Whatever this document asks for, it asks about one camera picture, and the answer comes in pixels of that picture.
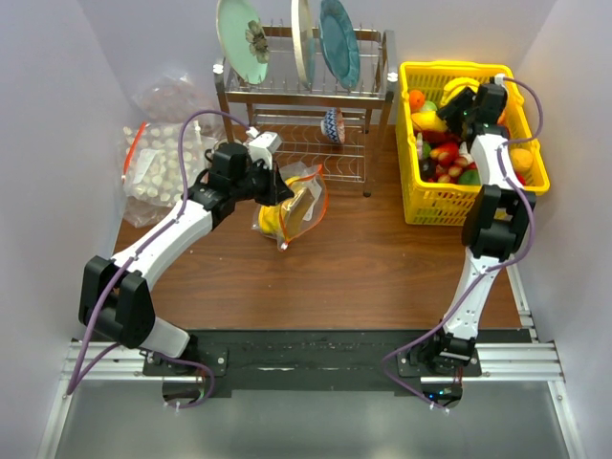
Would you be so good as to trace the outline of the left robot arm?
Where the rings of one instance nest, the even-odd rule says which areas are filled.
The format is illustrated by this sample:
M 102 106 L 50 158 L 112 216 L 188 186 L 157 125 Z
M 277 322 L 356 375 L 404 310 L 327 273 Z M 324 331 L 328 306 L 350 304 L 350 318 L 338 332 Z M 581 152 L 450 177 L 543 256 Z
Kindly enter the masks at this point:
M 293 197 L 273 158 L 280 144 L 278 135 L 264 132 L 247 144 L 221 145 L 212 155 L 208 179 L 196 181 L 161 223 L 111 258 L 93 257 L 85 266 L 78 311 L 88 333 L 164 354 L 175 374 L 191 373 L 198 352 L 189 346 L 190 334 L 156 316 L 150 293 L 173 262 L 216 229 L 237 203 L 275 206 Z

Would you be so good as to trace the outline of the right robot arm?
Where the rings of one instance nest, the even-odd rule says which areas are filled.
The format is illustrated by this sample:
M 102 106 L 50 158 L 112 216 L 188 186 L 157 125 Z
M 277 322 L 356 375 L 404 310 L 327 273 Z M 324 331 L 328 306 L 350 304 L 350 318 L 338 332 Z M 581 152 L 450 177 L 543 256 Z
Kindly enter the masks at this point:
M 509 265 L 530 229 L 536 195 L 517 179 L 510 158 L 508 129 L 499 123 L 508 99 L 502 74 L 477 90 L 462 90 L 438 111 L 451 132 L 465 141 L 476 165 L 480 189 L 462 228 L 466 259 L 442 326 L 423 344 L 420 361 L 439 376 L 470 364 L 480 318 L 493 282 Z

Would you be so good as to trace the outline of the clear orange zip bag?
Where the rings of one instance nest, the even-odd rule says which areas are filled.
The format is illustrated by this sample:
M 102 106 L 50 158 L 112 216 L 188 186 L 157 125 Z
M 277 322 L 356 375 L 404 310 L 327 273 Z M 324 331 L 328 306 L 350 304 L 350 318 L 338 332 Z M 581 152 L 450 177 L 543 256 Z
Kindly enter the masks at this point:
M 285 251 L 298 237 L 312 230 L 321 222 L 329 205 L 329 193 L 321 164 L 308 166 L 303 162 L 296 162 L 282 166 L 279 172 L 284 182 L 290 177 L 297 176 L 299 181 L 296 184 L 301 186 L 300 197 L 293 207 L 288 220 L 288 236 L 286 239 L 282 237 L 273 238 L 260 233 L 255 228 L 256 213 L 261 205 L 256 207 L 253 214 L 251 229 L 273 239 L 276 242 L 277 248 L 280 251 Z

